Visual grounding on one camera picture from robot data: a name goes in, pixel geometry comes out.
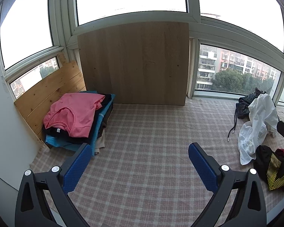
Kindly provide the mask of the white crumpled garment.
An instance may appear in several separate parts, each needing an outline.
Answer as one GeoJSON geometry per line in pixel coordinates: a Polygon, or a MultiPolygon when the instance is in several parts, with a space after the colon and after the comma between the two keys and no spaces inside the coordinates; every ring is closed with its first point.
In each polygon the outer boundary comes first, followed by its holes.
{"type": "Polygon", "coordinates": [[[249,121],[240,129],[237,147],[240,164],[245,166],[256,159],[256,149],[266,135],[276,136],[279,118],[270,95],[260,94],[249,106],[249,121]]]}

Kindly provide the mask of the black yellow patterned garment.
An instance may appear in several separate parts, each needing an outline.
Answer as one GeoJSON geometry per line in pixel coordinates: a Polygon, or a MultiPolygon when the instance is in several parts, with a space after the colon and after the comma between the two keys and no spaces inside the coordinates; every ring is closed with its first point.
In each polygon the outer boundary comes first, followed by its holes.
{"type": "Polygon", "coordinates": [[[266,145],[259,145],[253,167],[270,191],[284,191],[284,149],[273,151],[266,145]]]}

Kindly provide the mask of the blue folded garment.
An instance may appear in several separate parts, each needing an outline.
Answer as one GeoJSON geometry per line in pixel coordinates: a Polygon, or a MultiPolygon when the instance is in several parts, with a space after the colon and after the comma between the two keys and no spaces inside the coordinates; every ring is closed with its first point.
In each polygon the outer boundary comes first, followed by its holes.
{"type": "Polygon", "coordinates": [[[113,111],[113,103],[115,94],[104,94],[102,107],[95,111],[94,120],[88,137],[70,137],[66,131],[57,132],[56,128],[42,130],[46,133],[45,144],[51,148],[64,148],[70,151],[77,151],[82,144],[89,144],[93,148],[94,155],[105,147],[105,128],[111,112],[113,111]]]}

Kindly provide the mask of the black folded garment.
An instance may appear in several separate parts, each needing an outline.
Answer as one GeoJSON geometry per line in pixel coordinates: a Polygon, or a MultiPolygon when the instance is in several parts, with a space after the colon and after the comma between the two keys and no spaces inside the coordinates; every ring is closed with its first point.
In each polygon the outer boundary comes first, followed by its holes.
{"type": "Polygon", "coordinates": [[[70,137],[67,131],[61,130],[58,132],[57,128],[50,127],[48,129],[43,125],[42,130],[48,136],[55,138],[62,138],[65,142],[74,145],[81,145],[83,143],[92,144],[92,141],[102,135],[104,128],[107,127],[108,118],[113,110],[113,101],[115,94],[104,94],[105,98],[102,101],[102,107],[95,111],[92,126],[88,137],[70,137]]]}

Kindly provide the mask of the beige folded garment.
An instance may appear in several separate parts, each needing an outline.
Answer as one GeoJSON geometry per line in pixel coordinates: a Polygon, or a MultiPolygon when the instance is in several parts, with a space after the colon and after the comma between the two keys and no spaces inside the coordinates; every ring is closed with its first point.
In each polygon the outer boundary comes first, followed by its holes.
{"type": "Polygon", "coordinates": [[[105,130],[103,130],[102,135],[97,138],[95,143],[95,155],[100,153],[100,149],[105,147],[105,130]]]}

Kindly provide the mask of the light pine wood panel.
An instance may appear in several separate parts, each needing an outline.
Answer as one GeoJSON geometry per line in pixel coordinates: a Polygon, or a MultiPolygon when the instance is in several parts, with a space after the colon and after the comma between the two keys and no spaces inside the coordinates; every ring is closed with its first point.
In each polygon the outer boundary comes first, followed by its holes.
{"type": "Polygon", "coordinates": [[[14,104],[39,140],[45,142],[45,133],[42,130],[43,118],[49,112],[51,104],[66,93],[84,89],[82,72],[77,62],[72,61],[32,86],[14,104]]]}

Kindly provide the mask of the pink folded shirt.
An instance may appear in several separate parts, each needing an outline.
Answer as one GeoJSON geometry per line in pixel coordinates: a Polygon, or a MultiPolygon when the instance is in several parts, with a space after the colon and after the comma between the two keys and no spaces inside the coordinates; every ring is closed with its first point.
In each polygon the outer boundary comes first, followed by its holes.
{"type": "Polygon", "coordinates": [[[96,110],[102,108],[105,95],[87,92],[67,93],[50,106],[43,118],[46,134],[87,138],[96,110]]]}

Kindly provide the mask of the plaid pink table cloth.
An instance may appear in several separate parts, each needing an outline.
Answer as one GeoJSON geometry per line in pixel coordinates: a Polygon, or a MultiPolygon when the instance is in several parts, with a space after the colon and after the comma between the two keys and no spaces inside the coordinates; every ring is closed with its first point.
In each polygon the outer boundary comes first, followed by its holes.
{"type": "Polygon", "coordinates": [[[188,157],[197,142],[234,171],[242,166],[235,102],[211,98],[184,106],[115,104],[105,147],[89,163],[72,202],[90,226],[191,226],[211,198],[188,157]]]}

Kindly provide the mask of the large brown wooden board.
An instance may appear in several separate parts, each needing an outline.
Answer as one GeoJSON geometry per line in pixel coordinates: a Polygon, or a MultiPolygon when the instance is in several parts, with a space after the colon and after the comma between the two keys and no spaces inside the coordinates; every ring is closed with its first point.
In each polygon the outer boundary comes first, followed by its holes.
{"type": "Polygon", "coordinates": [[[189,25],[141,22],[78,36],[86,89],[113,93],[116,103],[183,106],[189,68],[189,25]]]}

